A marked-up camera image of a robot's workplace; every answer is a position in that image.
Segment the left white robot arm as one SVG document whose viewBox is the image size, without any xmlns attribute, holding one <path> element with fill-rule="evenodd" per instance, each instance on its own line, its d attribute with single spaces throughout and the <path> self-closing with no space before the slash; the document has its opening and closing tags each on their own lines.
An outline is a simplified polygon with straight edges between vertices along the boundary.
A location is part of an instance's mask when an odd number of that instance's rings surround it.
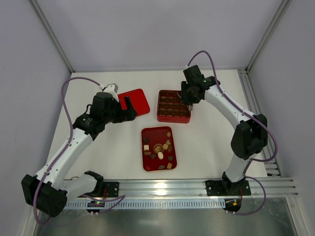
<svg viewBox="0 0 315 236">
<path fill-rule="evenodd" d="M 33 212 L 41 211 L 49 217 L 58 216 L 67 201 L 90 194 L 98 196 L 104 190 L 103 176 L 86 171 L 80 177 L 64 182 L 64 178 L 82 152 L 104 131 L 109 123 L 132 121 L 137 112 L 130 98 L 124 98 L 126 109 L 108 92 L 98 92 L 90 109 L 80 115 L 71 125 L 70 136 L 64 147 L 34 176 L 25 175 L 22 189 L 26 203 Z"/>
</svg>

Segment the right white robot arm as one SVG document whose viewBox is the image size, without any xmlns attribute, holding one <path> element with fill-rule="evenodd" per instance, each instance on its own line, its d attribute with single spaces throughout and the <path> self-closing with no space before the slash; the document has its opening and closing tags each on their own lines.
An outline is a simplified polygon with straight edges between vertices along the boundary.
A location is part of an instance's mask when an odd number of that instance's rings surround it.
<svg viewBox="0 0 315 236">
<path fill-rule="evenodd" d="M 205 77 L 198 65 L 183 71 L 185 81 L 181 82 L 181 100 L 188 105 L 201 100 L 213 105 L 231 124 L 234 134 L 231 140 L 233 156 L 219 183 L 226 195 L 236 195 L 245 184 L 245 172 L 250 161 L 268 144 L 265 130 L 267 118 L 255 115 L 232 99 L 214 77 Z"/>
</svg>

